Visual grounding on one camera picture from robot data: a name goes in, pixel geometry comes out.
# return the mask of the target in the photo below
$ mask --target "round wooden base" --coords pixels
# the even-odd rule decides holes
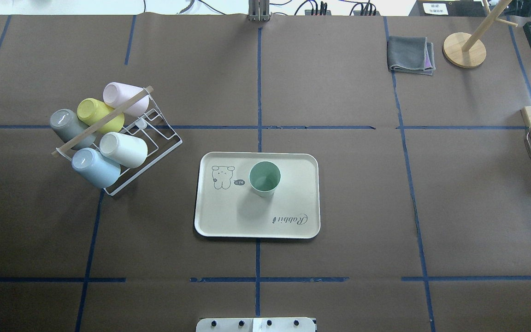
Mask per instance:
[[[470,50],[462,51],[462,46],[470,36],[466,32],[456,32],[448,36],[444,40],[444,47],[442,48],[446,59],[463,68],[474,68],[483,63],[487,57],[487,50],[482,41],[477,40]]]

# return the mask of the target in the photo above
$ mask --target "mint green cup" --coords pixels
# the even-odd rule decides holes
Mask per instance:
[[[281,178],[280,168],[269,161],[258,162],[249,172],[249,183],[255,194],[261,197],[272,196]]]

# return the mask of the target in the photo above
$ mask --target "white mounting plate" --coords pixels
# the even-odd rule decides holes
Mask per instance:
[[[315,319],[308,317],[201,319],[196,324],[196,332],[316,332],[315,322]]]
[[[248,179],[253,165],[264,160],[282,174],[270,197],[257,196]],[[201,235],[310,239],[319,233],[320,219],[319,165],[313,156],[212,152],[202,157],[194,216]]]

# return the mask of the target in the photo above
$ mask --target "gray cloth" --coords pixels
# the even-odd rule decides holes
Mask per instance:
[[[431,76],[436,69],[434,44],[426,37],[389,36],[386,58],[389,70]]]

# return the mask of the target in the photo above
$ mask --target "white wire rack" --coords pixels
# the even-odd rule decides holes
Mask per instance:
[[[149,95],[150,109],[143,115],[139,116],[134,122],[128,126],[122,127],[121,134],[136,136],[143,139],[149,148],[149,153],[145,162],[137,168],[125,168],[121,166],[120,177],[118,181],[109,187],[104,188],[104,191],[110,196],[124,189],[126,185],[131,183],[135,178],[139,177],[156,162],[168,155],[175,148],[179,147],[183,140],[173,130],[171,125],[165,119],[165,116],[159,109],[159,106],[154,101],[153,97]],[[94,143],[93,146],[99,151],[99,147]],[[59,149],[57,151],[67,160],[72,158]]]

